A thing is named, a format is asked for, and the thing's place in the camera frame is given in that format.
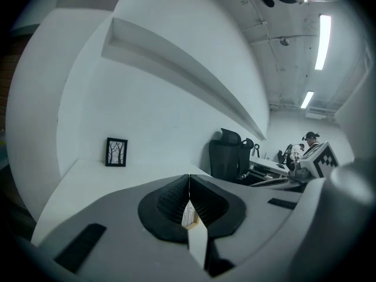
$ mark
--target framed picture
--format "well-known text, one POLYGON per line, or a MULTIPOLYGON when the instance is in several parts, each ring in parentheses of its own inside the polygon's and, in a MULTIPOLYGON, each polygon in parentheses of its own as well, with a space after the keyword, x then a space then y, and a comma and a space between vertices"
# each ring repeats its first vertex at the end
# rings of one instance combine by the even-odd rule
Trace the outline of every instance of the framed picture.
POLYGON ((128 140, 107 138, 106 166, 125 167, 128 140))

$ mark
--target ceiling pipe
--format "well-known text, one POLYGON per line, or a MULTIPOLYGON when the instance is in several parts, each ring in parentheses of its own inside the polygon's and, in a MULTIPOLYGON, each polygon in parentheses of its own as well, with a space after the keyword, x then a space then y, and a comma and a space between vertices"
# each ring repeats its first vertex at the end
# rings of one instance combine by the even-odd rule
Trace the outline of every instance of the ceiling pipe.
POLYGON ((323 102, 326 102, 326 103, 337 103, 339 105, 342 105, 344 103, 344 102, 340 102, 340 101, 329 101, 327 99, 312 98, 312 101, 314 101, 314 100, 323 101, 323 102))
MULTIPOLYGON (((288 103, 282 103, 282 104, 276 104, 276 103, 269 103, 270 106, 277 106, 279 108, 286 108, 286 109, 299 109, 301 110, 300 106, 297 106, 297 105, 290 105, 288 103)), ((338 110, 334 110, 334 109, 324 109, 324 108, 317 108, 315 106, 309 106, 305 109, 305 112, 307 110, 310 110, 310 109, 315 109, 315 110, 323 110, 323 111, 326 111, 326 112, 331 112, 331 113, 335 113, 337 112, 338 110)))
POLYGON ((260 24, 253 25, 253 26, 251 26, 251 27, 248 27, 248 28, 242 30, 242 32, 250 31, 250 30, 253 29, 253 28, 256 28, 256 27, 259 27, 259 26, 263 26, 264 24, 267 24, 267 22, 266 22, 266 21, 263 21, 263 22, 261 22, 260 24))
MULTIPOLYGON (((274 48, 273 48, 273 44, 271 43, 271 37, 270 37, 270 34, 269 34, 269 30, 268 30, 268 27, 266 26, 267 25, 267 22, 263 19, 263 17, 261 16, 261 13, 260 11, 256 8, 255 4, 253 3, 253 0, 249 0, 254 8, 254 10, 256 11, 256 14, 261 22, 261 24, 264 26, 265 28, 265 33, 266 33, 266 36, 268 38, 268 42, 269 42, 269 47, 271 49, 271 52, 273 53, 273 56, 274 56, 274 61, 275 61, 275 66, 276 66, 276 71, 278 72, 280 70, 279 68, 279 65, 278 65, 278 59, 277 59, 277 55, 276 55, 276 52, 274 51, 274 48)), ((281 80, 278 81, 278 101, 280 101, 281 99, 281 96, 282 96, 282 91, 281 91, 281 80)))
POLYGON ((282 40, 282 39, 293 39, 293 38, 302 38, 302 37, 309 37, 309 38, 318 38, 318 35, 288 35, 288 36, 277 36, 275 38, 271 39, 265 39, 265 40, 260 40, 260 41, 254 41, 254 42, 249 42, 249 44, 258 44, 266 41, 276 41, 276 40, 282 40))

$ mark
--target white countertop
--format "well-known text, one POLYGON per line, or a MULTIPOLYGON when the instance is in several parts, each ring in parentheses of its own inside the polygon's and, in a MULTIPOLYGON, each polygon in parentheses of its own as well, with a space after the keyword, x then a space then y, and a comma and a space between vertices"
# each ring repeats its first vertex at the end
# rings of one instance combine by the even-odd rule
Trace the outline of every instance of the white countertop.
POLYGON ((39 246, 64 220, 106 194, 180 174, 208 175, 192 164, 106 167, 99 161, 78 159, 49 198, 36 224, 31 243, 39 246))

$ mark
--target ceiling light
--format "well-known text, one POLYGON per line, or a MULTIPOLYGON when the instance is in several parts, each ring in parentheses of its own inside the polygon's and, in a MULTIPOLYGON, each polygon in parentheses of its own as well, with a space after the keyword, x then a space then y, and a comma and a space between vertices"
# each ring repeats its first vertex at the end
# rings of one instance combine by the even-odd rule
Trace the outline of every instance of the ceiling light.
POLYGON ((327 52, 330 40, 331 30, 331 17, 320 15, 320 44, 318 45, 318 54, 316 61, 316 70, 322 70, 324 67, 325 59, 327 58, 327 52))
POLYGON ((300 107, 301 109, 305 109, 307 107, 307 105, 310 103, 310 101, 312 99, 312 96, 313 96, 313 92, 308 91, 307 95, 305 96, 304 102, 300 107))

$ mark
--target ceiling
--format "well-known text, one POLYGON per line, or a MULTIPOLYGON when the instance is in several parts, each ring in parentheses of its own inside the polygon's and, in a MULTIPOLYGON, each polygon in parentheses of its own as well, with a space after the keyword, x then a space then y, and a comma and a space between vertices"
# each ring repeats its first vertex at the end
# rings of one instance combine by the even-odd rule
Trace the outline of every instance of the ceiling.
POLYGON ((219 0, 247 38, 262 72, 272 110, 299 108, 308 90, 313 112, 329 119, 348 99, 366 72, 361 23, 344 1, 284 4, 261 0, 219 0), (332 30, 324 69, 315 70, 319 14, 331 15, 332 30), (280 38, 286 37, 289 46, 280 38))

